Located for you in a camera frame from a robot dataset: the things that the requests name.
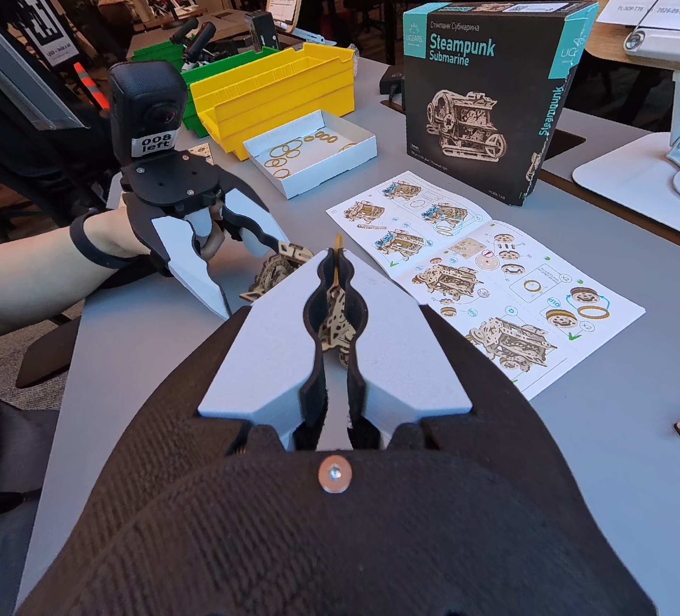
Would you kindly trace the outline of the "metal clip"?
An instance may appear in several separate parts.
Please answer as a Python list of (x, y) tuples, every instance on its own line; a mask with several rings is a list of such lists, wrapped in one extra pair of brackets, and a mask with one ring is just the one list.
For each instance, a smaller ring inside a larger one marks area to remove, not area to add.
[(624, 52), (632, 57), (656, 57), (660, 47), (658, 31), (653, 28), (635, 28), (624, 41)]

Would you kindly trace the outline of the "person's left hand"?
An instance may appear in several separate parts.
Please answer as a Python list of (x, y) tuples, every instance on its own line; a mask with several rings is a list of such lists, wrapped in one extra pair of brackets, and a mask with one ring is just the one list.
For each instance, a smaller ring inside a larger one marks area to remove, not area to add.
[(84, 221), (83, 228), (90, 242), (107, 255), (133, 258), (150, 254), (133, 233), (125, 205), (95, 214)]

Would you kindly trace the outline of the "yellow plastic bin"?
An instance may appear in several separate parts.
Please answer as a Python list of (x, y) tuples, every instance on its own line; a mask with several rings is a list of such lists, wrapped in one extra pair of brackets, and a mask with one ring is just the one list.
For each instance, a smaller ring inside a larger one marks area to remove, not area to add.
[(316, 110), (354, 110), (355, 52), (304, 43), (191, 85), (210, 136), (227, 153), (248, 158), (244, 141)]

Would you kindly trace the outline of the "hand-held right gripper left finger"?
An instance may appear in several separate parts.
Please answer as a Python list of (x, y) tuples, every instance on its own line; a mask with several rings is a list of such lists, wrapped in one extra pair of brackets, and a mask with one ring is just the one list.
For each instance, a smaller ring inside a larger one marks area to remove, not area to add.
[(198, 407), (203, 417), (270, 425), (286, 450), (315, 451), (327, 413), (319, 328), (335, 257), (328, 248), (252, 306)]

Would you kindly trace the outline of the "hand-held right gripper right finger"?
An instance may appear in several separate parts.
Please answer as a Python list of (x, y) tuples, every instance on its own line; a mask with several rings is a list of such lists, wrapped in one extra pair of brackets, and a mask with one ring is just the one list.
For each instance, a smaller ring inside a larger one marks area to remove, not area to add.
[(355, 330), (347, 370), (353, 448), (377, 449), (404, 423), (470, 412), (472, 402), (416, 299), (345, 249), (339, 284)]

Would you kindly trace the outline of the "black model kit box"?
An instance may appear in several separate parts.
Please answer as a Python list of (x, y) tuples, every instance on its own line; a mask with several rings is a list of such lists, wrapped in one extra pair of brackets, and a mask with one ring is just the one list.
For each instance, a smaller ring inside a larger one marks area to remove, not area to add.
[(435, 2), (406, 11), (407, 153), (521, 206), (598, 13), (595, 1)]

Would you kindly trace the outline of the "wooden mechanical model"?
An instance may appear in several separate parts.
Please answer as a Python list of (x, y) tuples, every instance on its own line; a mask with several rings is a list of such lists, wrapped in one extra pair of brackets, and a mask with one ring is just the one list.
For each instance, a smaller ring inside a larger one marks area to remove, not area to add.
[[(284, 252), (268, 257), (262, 269), (256, 276), (254, 283), (247, 292), (239, 297), (253, 303), (278, 283), (286, 279), (304, 262), (311, 258), (311, 251), (301, 246), (291, 244)], [(339, 352), (339, 362), (348, 369), (350, 358), (350, 343), (356, 331), (345, 317), (345, 291), (335, 278), (333, 285), (327, 289), (328, 315), (318, 328), (318, 336), (322, 343), (323, 352), (336, 348)]]

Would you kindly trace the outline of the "illustrated instruction booklet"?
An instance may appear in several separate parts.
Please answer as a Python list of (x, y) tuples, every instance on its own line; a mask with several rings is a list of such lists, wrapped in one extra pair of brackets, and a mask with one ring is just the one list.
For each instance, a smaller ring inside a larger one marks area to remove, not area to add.
[(527, 399), (645, 313), (522, 230), (411, 171), (327, 213)]

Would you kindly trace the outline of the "black rectangular device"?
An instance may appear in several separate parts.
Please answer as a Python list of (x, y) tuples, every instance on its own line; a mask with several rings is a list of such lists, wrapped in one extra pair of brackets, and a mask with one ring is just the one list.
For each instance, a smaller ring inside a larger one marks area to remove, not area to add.
[(264, 48), (277, 51), (281, 49), (277, 27), (270, 12), (265, 10), (248, 11), (244, 15), (255, 52), (260, 52)]

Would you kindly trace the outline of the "yellow rubber band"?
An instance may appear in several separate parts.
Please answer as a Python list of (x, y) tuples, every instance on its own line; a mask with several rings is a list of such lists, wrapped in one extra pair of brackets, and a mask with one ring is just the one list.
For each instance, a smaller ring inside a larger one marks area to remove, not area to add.
[(333, 248), (333, 258), (334, 258), (334, 279), (331, 289), (337, 289), (339, 286), (339, 257), (340, 252), (344, 246), (344, 238), (341, 232), (338, 232), (335, 236), (334, 248)]

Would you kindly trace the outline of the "group of loose rubber bands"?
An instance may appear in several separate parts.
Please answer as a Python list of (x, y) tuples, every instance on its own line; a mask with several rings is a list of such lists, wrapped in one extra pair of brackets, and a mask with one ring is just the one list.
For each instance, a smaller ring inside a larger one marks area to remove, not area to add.
[(347, 150), (356, 142), (330, 129), (288, 139), (259, 154), (256, 160), (277, 179), (287, 178)]

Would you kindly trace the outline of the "person's left forearm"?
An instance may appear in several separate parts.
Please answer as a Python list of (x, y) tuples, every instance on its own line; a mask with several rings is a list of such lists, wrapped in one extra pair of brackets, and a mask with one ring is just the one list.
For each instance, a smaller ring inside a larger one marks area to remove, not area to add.
[(1, 334), (39, 323), (96, 289), (98, 266), (67, 228), (1, 245)]

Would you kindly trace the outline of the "green plastic bin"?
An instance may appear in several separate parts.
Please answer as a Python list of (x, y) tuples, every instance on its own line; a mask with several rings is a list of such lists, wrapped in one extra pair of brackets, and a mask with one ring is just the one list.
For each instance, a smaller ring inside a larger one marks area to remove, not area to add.
[[(220, 59), (213, 63), (209, 63), (198, 68), (193, 68), (182, 73), (182, 77), (187, 86), (194, 82), (204, 80), (206, 78), (216, 76), (225, 71), (239, 67), (246, 63), (268, 57), (277, 53), (278, 50), (264, 47), (261, 51), (255, 52), (252, 50)], [(157, 43), (146, 48), (138, 49), (131, 55), (131, 61), (168, 61), (177, 70), (181, 70), (183, 66), (184, 47), (179, 44), (173, 44), (171, 41)], [(208, 136), (208, 131), (203, 126), (194, 106), (191, 90), (188, 89), (188, 101), (183, 115), (183, 124), (188, 130), (192, 130), (198, 137)]]

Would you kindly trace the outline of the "orange striped pole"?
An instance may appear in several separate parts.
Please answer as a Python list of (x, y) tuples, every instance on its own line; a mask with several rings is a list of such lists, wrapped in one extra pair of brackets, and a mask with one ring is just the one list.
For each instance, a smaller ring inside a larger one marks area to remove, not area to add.
[(101, 110), (109, 109), (109, 102), (106, 99), (104, 93), (98, 87), (97, 83), (90, 77), (88, 72), (85, 70), (80, 62), (74, 62), (73, 68), (75, 70), (76, 76), (78, 77), (81, 85), (86, 88), (91, 97), (91, 101), (98, 105)]

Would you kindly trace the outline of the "white cardboard tray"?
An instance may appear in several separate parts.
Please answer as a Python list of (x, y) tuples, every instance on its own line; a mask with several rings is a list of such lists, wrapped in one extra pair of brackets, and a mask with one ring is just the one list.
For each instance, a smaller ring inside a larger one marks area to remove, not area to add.
[[(336, 153), (315, 165), (295, 173), (284, 179), (277, 179), (266, 172), (265, 167), (257, 160), (257, 156), (288, 139), (306, 136), (320, 129), (330, 129), (339, 135), (350, 138), (356, 145)], [(250, 160), (259, 167), (265, 177), (271, 181), (287, 199), (301, 195), (317, 186), (352, 170), (355, 167), (377, 156), (377, 142), (374, 134), (344, 118), (326, 111), (317, 110), (292, 120), (277, 128), (244, 141)]]

